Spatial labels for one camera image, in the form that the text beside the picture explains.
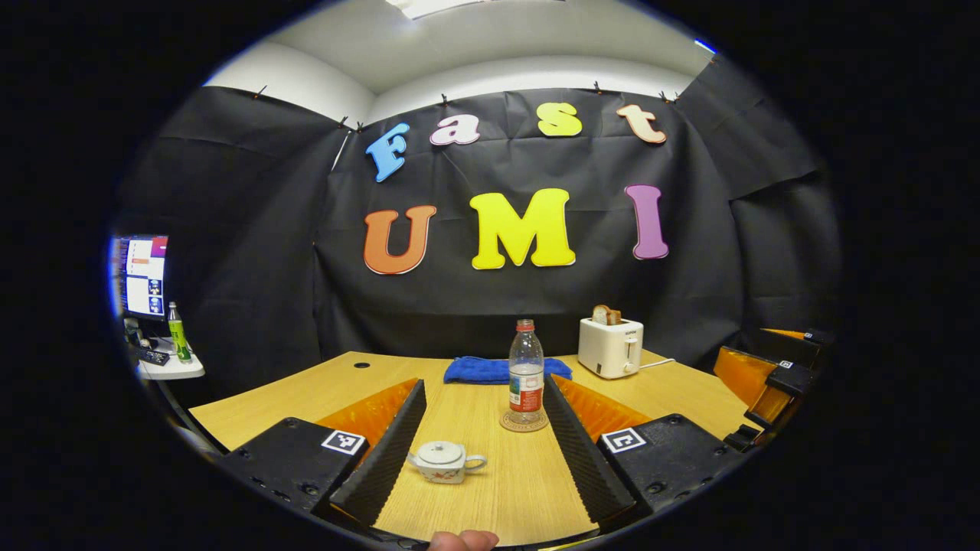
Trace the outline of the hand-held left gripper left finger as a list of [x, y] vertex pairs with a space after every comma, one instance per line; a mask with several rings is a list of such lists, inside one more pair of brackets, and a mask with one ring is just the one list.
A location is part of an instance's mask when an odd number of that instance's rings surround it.
[[287, 416], [223, 457], [238, 481], [322, 519], [377, 522], [426, 412], [408, 379], [316, 423]]

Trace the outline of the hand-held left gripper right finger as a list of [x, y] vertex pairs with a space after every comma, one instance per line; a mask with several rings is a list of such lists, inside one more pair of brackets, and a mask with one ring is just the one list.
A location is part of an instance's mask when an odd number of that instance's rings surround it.
[[650, 419], [563, 377], [546, 377], [544, 408], [602, 533], [673, 510], [748, 460], [685, 416]]

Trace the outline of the white teacup lid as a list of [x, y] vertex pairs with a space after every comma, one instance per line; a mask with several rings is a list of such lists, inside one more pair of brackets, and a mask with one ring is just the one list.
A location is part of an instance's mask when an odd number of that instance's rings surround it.
[[455, 442], [426, 442], [416, 455], [416, 459], [427, 466], [455, 465], [463, 457], [465, 448]]

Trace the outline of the white floral teacup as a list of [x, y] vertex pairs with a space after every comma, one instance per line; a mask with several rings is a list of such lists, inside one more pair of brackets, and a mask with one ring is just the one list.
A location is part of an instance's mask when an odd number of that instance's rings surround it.
[[407, 463], [414, 466], [427, 481], [434, 484], [461, 484], [466, 474], [484, 468], [488, 461], [483, 455], [468, 455], [465, 448], [465, 457], [455, 465], [427, 466], [417, 460], [417, 453], [407, 453]]

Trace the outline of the round brown coaster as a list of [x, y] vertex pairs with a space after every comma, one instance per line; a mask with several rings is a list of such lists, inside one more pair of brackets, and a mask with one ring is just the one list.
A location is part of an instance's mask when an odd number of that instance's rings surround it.
[[500, 419], [501, 426], [511, 432], [536, 432], [548, 425], [548, 416], [543, 410], [536, 412], [517, 412], [508, 410]]

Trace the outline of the clear plastic water bottle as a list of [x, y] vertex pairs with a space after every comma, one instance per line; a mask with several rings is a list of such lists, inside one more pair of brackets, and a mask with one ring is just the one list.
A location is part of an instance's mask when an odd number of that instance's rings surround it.
[[511, 343], [510, 410], [536, 412], [542, 408], [544, 352], [531, 318], [517, 320], [517, 335]]

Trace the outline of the green drink bottle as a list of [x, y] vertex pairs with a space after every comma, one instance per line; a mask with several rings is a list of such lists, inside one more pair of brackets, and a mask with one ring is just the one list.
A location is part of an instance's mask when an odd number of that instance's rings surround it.
[[181, 315], [176, 310], [176, 303], [174, 301], [168, 304], [168, 328], [176, 357], [183, 364], [192, 364], [193, 357], [187, 343], [185, 325], [183, 324]]

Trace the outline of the white toaster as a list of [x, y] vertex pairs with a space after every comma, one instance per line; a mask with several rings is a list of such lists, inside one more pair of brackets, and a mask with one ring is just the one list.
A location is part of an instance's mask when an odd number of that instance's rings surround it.
[[603, 379], [630, 376], [642, 365], [643, 334], [641, 322], [604, 325], [581, 318], [577, 360]]

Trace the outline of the blue cloth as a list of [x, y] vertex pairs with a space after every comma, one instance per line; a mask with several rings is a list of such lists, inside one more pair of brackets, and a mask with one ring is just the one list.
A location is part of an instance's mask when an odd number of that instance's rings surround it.
[[[573, 379], [573, 370], [556, 358], [545, 358], [544, 372], [568, 380]], [[444, 383], [508, 385], [510, 364], [508, 360], [490, 360], [472, 356], [455, 358], [448, 366], [443, 381]]]

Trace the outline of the black backdrop cloth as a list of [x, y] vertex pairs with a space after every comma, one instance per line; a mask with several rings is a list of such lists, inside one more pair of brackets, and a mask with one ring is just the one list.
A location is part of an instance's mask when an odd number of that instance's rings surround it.
[[676, 103], [508, 91], [346, 130], [204, 87], [119, 189], [168, 235], [164, 293], [218, 391], [348, 351], [549, 355], [606, 304], [707, 369], [748, 328], [830, 331], [842, 247], [824, 162], [732, 65]]

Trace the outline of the white side table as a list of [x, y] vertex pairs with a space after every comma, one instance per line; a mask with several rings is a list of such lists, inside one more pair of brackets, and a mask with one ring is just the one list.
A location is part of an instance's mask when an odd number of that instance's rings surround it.
[[144, 360], [145, 352], [148, 348], [142, 346], [134, 348], [137, 353], [139, 364], [137, 373], [140, 377], [147, 380], [185, 380], [196, 379], [205, 376], [205, 367], [196, 354], [191, 354], [191, 363], [182, 363], [176, 356], [174, 342], [169, 337], [154, 337], [153, 342], [157, 346], [153, 349], [154, 354], [167, 354], [168, 362], [165, 365], [156, 365]]

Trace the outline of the computer monitor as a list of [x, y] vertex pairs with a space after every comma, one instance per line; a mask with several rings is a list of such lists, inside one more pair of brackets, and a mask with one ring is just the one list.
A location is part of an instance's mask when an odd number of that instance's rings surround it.
[[131, 318], [164, 320], [168, 313], [167, 235], [116, 235], [111, 242], [111, 271], [120, 313]]

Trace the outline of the ceiling light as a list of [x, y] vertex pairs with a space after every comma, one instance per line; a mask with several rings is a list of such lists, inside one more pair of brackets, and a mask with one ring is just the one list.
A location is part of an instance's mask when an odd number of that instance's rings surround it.
[[490, 2], [491, 0], [385, 0], [388, 4], [402, 11], [410, 20], [420, 20], [427, 15], [441, 11], [456, 9], [466, 5]]

